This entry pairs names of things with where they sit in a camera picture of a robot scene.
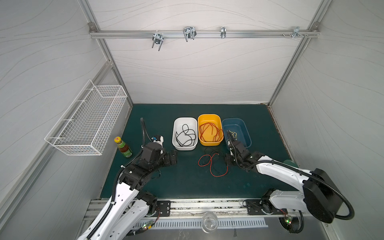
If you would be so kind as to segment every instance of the green mat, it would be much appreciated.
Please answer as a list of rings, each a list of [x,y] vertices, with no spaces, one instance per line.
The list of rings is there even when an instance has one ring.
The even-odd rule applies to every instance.
[[[150,136],[162,135],[164,147],[170,151],[174,149],[172,131],[175,119],[179,117],[197,119],[199,115],[205,113],[217,114],[221,120],[225,118],[243,119],[252,139],[250,152],[262,152],[280,162],[290,158],[265,105],[135,104],[122,139],[131,147],[133,155],[139,152],[141,147],[140,118],[143,117],[148,134]],[[158,198],[260,198],[269,188],[284,191],[295,190],[288,184],[270,176],[255,172],[246,173],[234,166],[230,167],[229,174],[214,177],[209,171],[209,165],[205,167],[197,165],[199,158],[205,154],[205,149],[206,147],[199,142],[192,151],[178,151],[177,165],[161,168],[161,177],[151,180],[144,190]],[[224,153],[229,152],[225,141],[214,149]],[[126,163],[127,159],[117,152],[101,192],[102,198],[111,196],[113,179],[120,166]],[[213,166],[218,171],[212,169],[215,175],[225,173],[226,166],[223,157],[215,158]]]

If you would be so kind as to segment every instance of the red wire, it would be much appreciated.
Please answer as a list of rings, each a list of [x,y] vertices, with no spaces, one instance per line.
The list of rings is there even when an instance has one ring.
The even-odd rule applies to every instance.
[[[199,165],[200,167],[204,167],[204,166],[206,166],[206,165],[208,165],[208,164],[211,164],[211,165],[209,166],[209,171],[211,172],[212,176],[214,176],[214,177],[222,177],[222,176],[224,176],[225,174],[228,173],[228,166],[227,166],[227,171],[226,171],[224,174],[220,175],[220,176],[215,176],[215,175],[212,173],[212,170],[211,170],[211,168],[212,168],[212,158],[213,158],[216,154],[219,155],[217,152],[215,152],[212,156],[209,155],[209,154],[205,154],[205,155],[201,156],[201,158],[197,161],[197,165]],[[209,156],[209,157],[210,157],[209,162],[208,162],[206,165],[200,165],[200,160],[201,160],[204,156]]]
[[[203,133],[209,128],[209,126],[212,127],[212,131],[211,131],[211,134],[213,135],[214,134],[214,129],[216,128],[216,134],[214,135],[213,137],[213,141],[212,142],[220,142],[221,140],[223,140],[224,138],[224,133],[223,133],[223,130],[222,129],[219,129],[214,123],[212,122],[206,122],[204,124],[201,124],[199,126],[199,130],[200,130],[200,139],[203,140],[204,142],[207,142],[204,137],[203,137]]]

